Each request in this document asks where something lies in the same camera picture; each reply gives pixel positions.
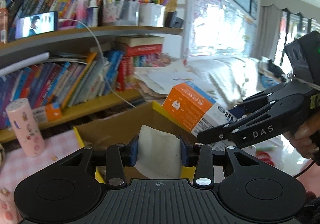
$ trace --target black cable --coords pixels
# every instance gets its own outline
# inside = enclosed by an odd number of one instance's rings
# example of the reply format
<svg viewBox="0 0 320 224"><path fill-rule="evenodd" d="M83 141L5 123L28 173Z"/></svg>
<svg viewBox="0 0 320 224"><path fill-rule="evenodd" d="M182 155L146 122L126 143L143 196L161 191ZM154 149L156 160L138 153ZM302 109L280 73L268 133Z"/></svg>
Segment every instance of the black cable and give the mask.
<svg viewBox="0 0 320 224"><path fill-rule="evenodd" d="M304 174L307 170L309 170L311 168L312 165L315 164L315 160L313 160L302 172L299 172L297 175L295 175L295 178L298 178L299 176L301 176L302 174Z"/></svg>

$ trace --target smartphone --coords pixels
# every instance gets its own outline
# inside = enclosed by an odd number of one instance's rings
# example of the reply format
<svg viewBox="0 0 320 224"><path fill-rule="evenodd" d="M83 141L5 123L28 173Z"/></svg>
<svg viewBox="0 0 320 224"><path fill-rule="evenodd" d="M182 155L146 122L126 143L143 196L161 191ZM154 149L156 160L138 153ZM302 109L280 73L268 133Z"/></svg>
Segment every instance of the smartphone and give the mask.
<svg viewBox="0 0 320 224"><path fill-rule="evenodd" d="M20 18L16 24L16 39L58 30L58 12L46 12Z"/></svg>

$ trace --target pink tumbler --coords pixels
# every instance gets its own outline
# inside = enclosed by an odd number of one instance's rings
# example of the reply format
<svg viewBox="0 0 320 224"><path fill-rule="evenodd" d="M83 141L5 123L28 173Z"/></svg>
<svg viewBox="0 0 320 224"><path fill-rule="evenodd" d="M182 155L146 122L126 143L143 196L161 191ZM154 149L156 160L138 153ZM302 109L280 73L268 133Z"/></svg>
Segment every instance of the pink tumbler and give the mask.
<svg viewBox="0 0 320 224"><path fill-rule="evenodd" d="M38 125L33 118L27 98L16 99L11 102L6 112L12 129L27 156L39 155L44 150L44 140Z"/></svg>

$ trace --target curtain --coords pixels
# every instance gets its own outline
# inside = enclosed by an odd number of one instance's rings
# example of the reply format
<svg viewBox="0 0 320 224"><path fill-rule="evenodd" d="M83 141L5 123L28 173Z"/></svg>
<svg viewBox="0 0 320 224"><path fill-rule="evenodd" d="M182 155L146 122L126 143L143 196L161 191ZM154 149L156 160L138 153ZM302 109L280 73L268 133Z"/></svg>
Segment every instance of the curtain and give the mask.
<svg viewBox="0 0 320 224"><path fill-rule="evenodd" d="M261 6L256 43L252 57L272 59L276 54L282 10L275 5Z"/></svg>

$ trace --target barcode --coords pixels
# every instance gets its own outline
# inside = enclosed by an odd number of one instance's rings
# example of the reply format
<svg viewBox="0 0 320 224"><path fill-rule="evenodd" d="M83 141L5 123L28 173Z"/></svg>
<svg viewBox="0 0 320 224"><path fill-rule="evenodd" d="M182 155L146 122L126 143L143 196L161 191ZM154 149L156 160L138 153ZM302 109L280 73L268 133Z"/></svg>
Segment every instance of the barcode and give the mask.
<svg viewBox="0 0 320 224"><path fill-rule="evenodd" d="M6 30L1 31L1 42L7 42L7 31Z"/></svg>

